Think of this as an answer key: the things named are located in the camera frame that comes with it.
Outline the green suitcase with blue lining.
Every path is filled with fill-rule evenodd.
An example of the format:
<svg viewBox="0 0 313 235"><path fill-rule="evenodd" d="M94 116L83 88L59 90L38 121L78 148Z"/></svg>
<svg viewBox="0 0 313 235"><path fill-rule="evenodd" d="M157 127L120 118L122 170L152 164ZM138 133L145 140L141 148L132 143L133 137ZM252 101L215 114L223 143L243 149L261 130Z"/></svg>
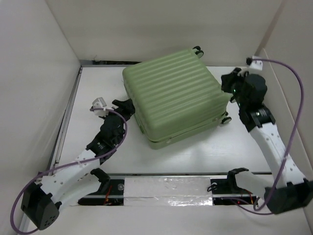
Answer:
<svg viewBox="0 0 313 235"><path fill-rule="evenodd" d="M152 149L161 149L231 121L230 94L201 61L199 47L126 67L123 84Z"/></svg>

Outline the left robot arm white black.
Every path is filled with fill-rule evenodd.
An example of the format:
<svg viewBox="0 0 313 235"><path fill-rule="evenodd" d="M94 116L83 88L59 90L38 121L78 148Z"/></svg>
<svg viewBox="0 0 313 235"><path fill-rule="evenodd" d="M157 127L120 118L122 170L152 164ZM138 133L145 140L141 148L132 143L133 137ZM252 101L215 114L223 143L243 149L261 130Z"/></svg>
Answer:
<svg viewBox="0 0 313 235"><path fill-rule="evenodd" d="M102 98L92 103L90 111L103 119L100 131L74 161L58 166L36 176L22 190L21 210L37 230L45 230L58 218L70 202L109 189L110 177L100 167L125 140L127 121L135 114L129 98L114 100L114 107L107 108Z"/></svg>

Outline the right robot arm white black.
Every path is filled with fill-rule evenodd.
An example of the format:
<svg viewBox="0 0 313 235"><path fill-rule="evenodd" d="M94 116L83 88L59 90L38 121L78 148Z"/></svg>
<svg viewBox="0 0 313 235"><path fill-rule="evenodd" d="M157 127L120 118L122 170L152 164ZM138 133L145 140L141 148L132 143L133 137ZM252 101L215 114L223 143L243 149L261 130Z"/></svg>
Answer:
<svg viewBox="0 0 313 235"><path fill-rule="evenodd" d="M255 194L272 214L306 207L313 199L313 183L287 152L276 120L263 103L268 90L265 79L241 68L222 75L221 79L222 91L232 94L232 101L239 107L240 121L258 144L274 177L274 183L270 183L246 168L236 168L227 174L227 189Z"/></svg>

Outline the silver tape strip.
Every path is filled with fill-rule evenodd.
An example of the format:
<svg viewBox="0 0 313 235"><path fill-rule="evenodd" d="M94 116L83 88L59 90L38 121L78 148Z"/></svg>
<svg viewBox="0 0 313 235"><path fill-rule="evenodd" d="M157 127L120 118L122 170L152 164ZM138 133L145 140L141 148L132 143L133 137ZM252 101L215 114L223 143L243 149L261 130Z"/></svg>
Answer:
<svg viewBox="0 0 313 235"><path fill-rule="evenodd" d="M212 206L208 177L127 177L124 181L124 206Z"/></svg>

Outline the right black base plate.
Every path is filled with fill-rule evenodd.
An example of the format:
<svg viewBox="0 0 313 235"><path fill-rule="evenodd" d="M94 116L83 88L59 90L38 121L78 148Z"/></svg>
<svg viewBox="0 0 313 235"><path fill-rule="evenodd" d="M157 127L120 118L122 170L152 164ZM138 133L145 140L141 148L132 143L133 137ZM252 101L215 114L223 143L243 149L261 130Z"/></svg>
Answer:
<svg viewBox="0 0 313 235"><path fill-rule="evenodd" d="M214 206L252 205L256 200L256 196L245 189L233 192L227 179L213 178L210 183L207 192L212 193Z"/></svg>

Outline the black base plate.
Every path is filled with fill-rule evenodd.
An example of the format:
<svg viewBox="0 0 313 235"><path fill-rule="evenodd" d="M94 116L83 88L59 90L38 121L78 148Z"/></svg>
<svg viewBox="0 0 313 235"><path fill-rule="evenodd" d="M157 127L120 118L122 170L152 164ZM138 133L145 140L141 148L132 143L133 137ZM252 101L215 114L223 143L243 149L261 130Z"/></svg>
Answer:
<svg viewBox="0 0 313 235"><path fill-rule="evenodd" d="M212 193L214 206L252 205L256 200L256 196L245 189L233 192L227 179L213 178L210 183L207 192Z"/></svg>
<svg viewBox="0 0 313 235"><path fill-rule="evenodd" d="M124 179L111 179L109 188L104 192L91 193L78 200L80 206L123 206Z"/></svg>

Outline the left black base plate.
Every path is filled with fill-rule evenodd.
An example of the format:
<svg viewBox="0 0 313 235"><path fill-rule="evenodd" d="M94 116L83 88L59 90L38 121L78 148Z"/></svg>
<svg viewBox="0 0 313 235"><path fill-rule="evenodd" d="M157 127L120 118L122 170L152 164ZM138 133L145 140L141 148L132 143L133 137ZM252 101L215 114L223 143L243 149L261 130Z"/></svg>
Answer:
<svg viewBox="0 0 313 235"><path fill-rule="evenodd" d="M78 200L80 206L123 206L124 179L111 179L109 188L104 192L91 193Z"/></svg>

